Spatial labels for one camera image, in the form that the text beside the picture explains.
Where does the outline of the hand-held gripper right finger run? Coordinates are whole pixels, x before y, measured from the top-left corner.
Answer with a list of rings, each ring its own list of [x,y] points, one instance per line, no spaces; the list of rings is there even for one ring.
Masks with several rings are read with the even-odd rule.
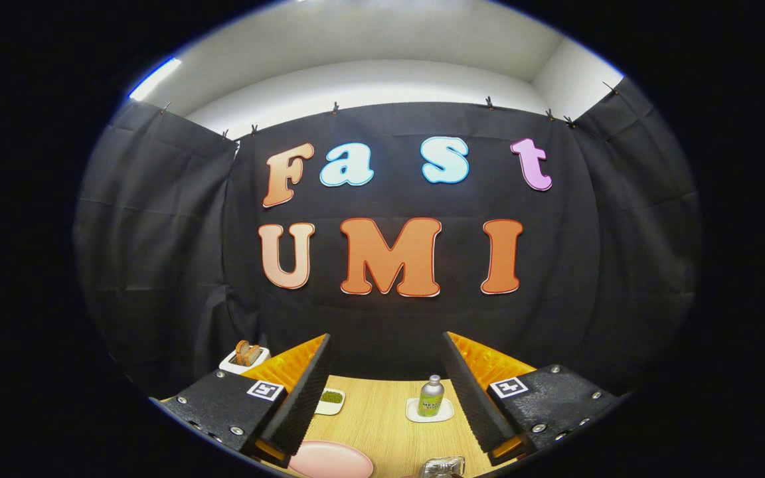
[[[564,365],[533,367],[450,331],[442,363],[492,466],[545,454],[628,399]]]

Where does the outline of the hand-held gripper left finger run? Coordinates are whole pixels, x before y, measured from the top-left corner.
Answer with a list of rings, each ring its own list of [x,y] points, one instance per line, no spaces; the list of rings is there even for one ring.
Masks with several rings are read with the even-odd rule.
[[[218,447],[286,468],[327,386],[330,341],[321,334],[242,373],[216,369],[151,402]]]

